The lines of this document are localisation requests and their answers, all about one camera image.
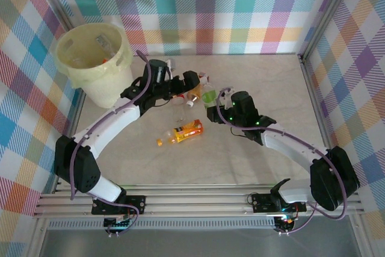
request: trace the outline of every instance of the trash in bucket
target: trash in bucket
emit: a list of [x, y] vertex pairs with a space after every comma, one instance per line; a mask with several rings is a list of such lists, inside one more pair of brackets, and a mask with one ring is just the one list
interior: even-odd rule
[[78, 26], [65, 33], [55, 49], [58, 70], [103, 108], [112, 107], [131, 85], [131, 62], [125, 32], [107, 23]]

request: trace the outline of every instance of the plaid wallpaper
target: plaid wallpaper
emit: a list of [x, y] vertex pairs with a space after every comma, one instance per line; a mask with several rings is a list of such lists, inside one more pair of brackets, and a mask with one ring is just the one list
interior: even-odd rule
[[0, 0], [0, 256], [19, 256], [40, 192], [52, 185], [56, 139], [78, 92], [50, 48], [64, 32], [46, 0]]
[[331, 0], [323, 0], [322, 4], [319, 6], [317, 14], [315, 15], [315, 17], [312, 21], [312, 25], [310, 26], [310, 29], [308, 30], [308, 32], [306, 34], [306, 37], [304, 39], [303, 44], [301, 45], [301, 48], [300, 48], [298, 54], [303, 55], [303, 53], [305, 52], [305, 49], [307, 48], [310, 40], [312, 39], [316, 27], [319, 25], [322, 17], [324, 16], [325, 10], [328, 7], [330, 1]]
[[152, 55], [275, 54], [299, 50], [317, 0], [61, 0], [75, 25], [125, 29]]
[[385, 0], [343, 0], [310, 62], [330, 137], [354, 164], [385, 256]]

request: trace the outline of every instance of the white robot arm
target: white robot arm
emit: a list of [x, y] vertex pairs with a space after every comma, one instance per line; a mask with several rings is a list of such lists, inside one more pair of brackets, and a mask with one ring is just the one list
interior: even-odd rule
[[[184, 93], [199, 84], [199, 78], [195, 72], [185, 72], [184, 80], [178, 76], [171, 77], [167, 69], [167, 63], [159, 60], [149, 61], [151, 70], [147, 70], [143, 76], [134, 81], [122, 94], [112, 109], [100, 117], [94, 124], [77, 133], [72, 138], [62, 136], [58, 139], [55, 151], [55, 173], [70, 182], [70, 159], [76, 155], [73, 168], [74, 185], [82, 193], [89, 193], [100, 199], [116, 204], [95, 206], [99, 209], [93, 214], [117, 215], [126, 214], [122, 204], [133, 204], [139, 200], [142, 205], [137, 205], [140, 213], [144, 212], [145, 196], [127, 196], [126, 191], [117, 184], [104, 178], [96, 164], [96, 158], [104, 147], [126, 126], [141, 117], [148, 109], [155, 105], [157, 99], [169, 100], [174, 95]], [[150, 83], [147, 90], [145, 83]], [[134, 103], [142, 91], [143, 95]], [[279, 182], [270, 194], [256, 194], [253, 196], [254, 212], [295, 212], [294, 203], [316, 201], [323, 208], [333, 211], [342, 203], [341, 186], [334, 172], [327, 163], [315, 154], [315, 150], [327, 156], [336, 167], [341, 176], [346, 195], [350, 196], [359, 187], [359, 182], [349, 158], [345, 151], [339, 147], [327, 149], [322, 146], [309, 149], [299, 142], [288, 138], [285, 134], [275, 131], [284, 131], [273, 119], [259, 115], [251, 96], [246, 91], [240, 91], [231, 95], [233, 107], [225, 109], [211, 107], [207, 109], [209, 120], [217, 123], [229, 122], [242, 128], [247, 138], [281, 152], [310, 174], [310, 178], [303, 180], [285, 179]], [[257, 124], [266, 129], [251, 129]]]

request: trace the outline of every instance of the white floor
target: white floor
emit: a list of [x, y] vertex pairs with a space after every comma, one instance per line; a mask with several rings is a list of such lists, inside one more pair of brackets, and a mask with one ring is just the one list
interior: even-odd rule
[[[309, 143], [322, 145], [309, 94], [295, 55], [214, 55], [175, 57], [177, 70], [206, 72], [217, 90], [233, 86], [253, 97], [260, 114], [276, 119]], [[144, 63], [134, 59], [134, 78]], [[102, 174], [128, 184], [275, 184], [284, 178], [301, 179], [307, 172], [269, 148], [234, 137], [226, 125], [211, 123], [202, 104], [187, 110], [187, 122], [200, 119], [201, 136], [172, 146], [158, 147], [156, 139], [177, 127], [171, 105], [150, 109], [125, 128], [102, 152], [97, 163]], [[85, 100], [78, 130], [105, 110]]]

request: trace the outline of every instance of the purple cable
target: purple cable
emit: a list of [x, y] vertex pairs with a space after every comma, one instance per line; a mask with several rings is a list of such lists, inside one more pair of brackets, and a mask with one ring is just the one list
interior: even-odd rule
[[90, 193], [88, 193], [88, 195], [90, 195], [91, 197], [93, 198], [97, 198], [99, 199], [100, 201], [102, 201], [103, 203], [106, 203], [106, 204], [109, 204], [109, 205], [112, 205], [112, 206], [116, 206], [116, 207], [127, 207], [127, 208], [130, 208], [130, 209], [134, 209], [135, 210], [135, 219], [132, 221], [132, 223], [126, 228], [124, 229], [123, 231], [119, 232], [119, 235], [123, 235], [124, 233], [126, 233], [135, 223], [136, 221], [138, 220], [138, 217], [139, 217], [139, 210], [137, 207], [135, 206], [132, 206], [132, 205], [128, 205], [128, 204], [118, 204], [118, 203], [113, 203], [113, 202], [110, 202], [110, 201], [107, 201], [105, 199], [102, 199], [102, 198], [99, 198], [99, 197], [96, 197], [95, 195], [92, 195]]
[[292, 134], [288, 134], [287, 132], [281, 131], [281, 130], [279, 130], [279, 129], [266, 128], [266, 127], [263, 127], [263, 126], [254, 126], [254, 127], [250, 127], [250, 128], [243, 128], [243, 127], [241, 127], [241, 126], [235, 126], [235, 125], [229, 123], [227, 120], [224, 119], [224, 117], [223, 117], [223, 115], [222, 115], [222, 113], [221, 113], [221, 110], [220, 110], [220, 97], [221, 97], [221, 95], [224, 93], [225, 90], [230, 90], [230, 88], [229, 88], [229, 87], [225, 87], [224, 89], [222, 89], [222, 90], [219, 92], [219, 95], [218, 95], [218, 98], [217, 98], [217, 111], [218, 111], [218, 115], [219, 115], [219, 117], [221, 118], [221, 120], [222, 120], [225, 124], [227, 124], [227, 125], [229, 125], [229, 126], [231, 126], [231, 127], [233, 127], [233, 128], [236, 128], [236, 129], [241, 129], [241, 130], [243, 130], [243, 131], [254, 131], [254, 130], [256, 130], [256, 129], [263, 129], [263, 130], [265, 130], [265, 131], [271, 131], [271, 132], [276, 132], [276, 133], [278, 133], [278, 134], [282, 134], [282, 135], [284, 135], [284, 136], [287, 136], [288, 138], [291, 138], [292, 140], [296, 141], [297, 143], [302, 144], [303, 146], [307, 147], [308, 149], [310, 149], [310, 150], [316, 152], [319, 156], [321, 156], [321, 157], [326, 161], [326, 163], [327, 163], [327, 164], [330, 166], [330, 168], [334, 171], [334, 174], [335, 174], [335, 176], [336, 176], [336, 178], [337, 178], [338, 184], [339, 184], [339, 186], [340, 186], [340, 188], [341, 188], [342, 199], [343, 199], [343, 208], [342, 208], [341, 215], [340, 215], [340, 216], [337, 216], [337, 217], [331, 216], [331, 215], [325, 213], [324, 211], [318, 209], [318, 208], [316, 207], [316, 205], [312, 205], [312, 204], [310, 204], [309, 202], [308, 202], [308, 204], [309, 204], [309, 206], [310, 206], [311, 208], [314, 209], [314, 212], [315, 212], [315, 211], [318, 211], [318, 212], [320, 212], [322, 215], [328, 217], [329, 219], [332, 219], [332, 220], [341, 220], [341, 219], [343, 219], [344, 216], [346, 215], [347, 207], [348, 207], [347, 192], [346, 192], [345, 187], [344, 187], [344, 185], [343, 185], [342, 178], [341, 178], [340, 174], [339, 174], [338, 171], [337, 171], [337, 168], [333, 165], [333, 163], [329, 160], [329, 158], [326, 157], [326, 156], [325, 156], [322, 152], [320, 152], [318, 149], [316, 149], [315, 147], [313, 147], [311, 144], [308, 144], [308, 143], [306, 143], [305, 141], [301, 140], [300, 138], [297, 138], [296, 136], [294, 136], [294, 135], [292, 135]]
[[[147, 59], [147, 57], [139, 50], [137, 50], [137, 54], [138, 56], [146, 63], [146, 66], [147, 66], [147, 70], [148, 70], [148, 73], [149, 73], [149, 76], [151, 75], [151, 67], [150, 67], [150, 63]], [[90, 135], [92, 134], [93, 131], [95, 131], [95, 129], [97, 129], [103, 122], [105, 122], [106, 119], [110, 118], [112, 115], [114, 114], [117, 114], [119, 111], [131, 106], [135, 101], [137, 101], [137, 99], [139, 99], [140, 97], [142, 97], [142, 95], [146, 92], [146, 90], [149, 88], [150, 86], [150, 82], [151, 82], [151, 77], [148, 77], [147, 79], [147, 82], [146, 82], [146, 86], [143, 88], [143, 90], [140, 92], [140, 94], [138, 94], [136, 97], [134, 97], [130, 102], [126, 103], [125, 105], [122, 105], [120, 108], [117, 108], [115, 110], [115, 112], [111, 111], [109, 112], [108, 114], [106, 114], [104, 117], [102, 117], [100, 120], [98, 120], [87, 132], [87, 135]], [[71, 155], [71, 160], [70, 160], [70, 185], [71, 185], [71, 200], [73, 200], [73, 198], [75, 198], [75, 180], [74, 180], [74, 176], [73, 176], [73, 168], [75, 166], [75, 158], [76, 158], [76, 154], [78, 153], [78, 150], [80, 148], [80, 146], [82, 145], [82, 143], [86, 140], [86, 136], [83, 136], [79, 143], [76, 145], [75, 149], [73, 150], [72, 152], [72, 155]]]

